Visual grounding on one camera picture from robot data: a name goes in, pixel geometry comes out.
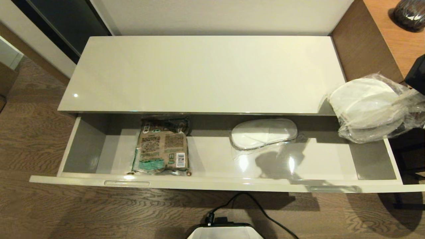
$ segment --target electrical cable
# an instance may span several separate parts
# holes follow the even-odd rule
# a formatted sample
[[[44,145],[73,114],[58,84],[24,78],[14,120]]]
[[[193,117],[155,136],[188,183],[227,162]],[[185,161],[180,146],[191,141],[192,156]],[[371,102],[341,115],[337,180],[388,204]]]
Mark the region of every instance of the electrical cable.
[[[227,205],[230,204],[230,202],[232,202],[233,200],[235,200],[238,196],[240,195],[247,195],[248,197],[250,197],[255,204],[258,206],[258,208],[261,210],[261,212],[264,214],[264,216],[269,219],[270,221],[276,223],[279,227],[283,228],[285,231],[287,231],[289,234],[291,234],[291,236],[293,236],[295,239],[299,239],[297,235],[295,235],[295,233],[293,233],[291,230],[289,230],[288,228],[286,228],[284,225],[280,224],[279,222],[277,222],[276,220],[274,220],[273,218],[269,217],[269,215],[267,215],[266,211],[263,209],[263,207],[260,205],[260,203],[249,193],[246,192],[240,192],[238,194],[236,194],[235,196],[233,196],[226,204],[218,206],[214,209],[212,209],[209,213],[208,213],[208,217],[205,219],[205,222],[208,223],[208,225],[211,225],[214,221],[214,212],[217,211],[220,208],[224,208]]]

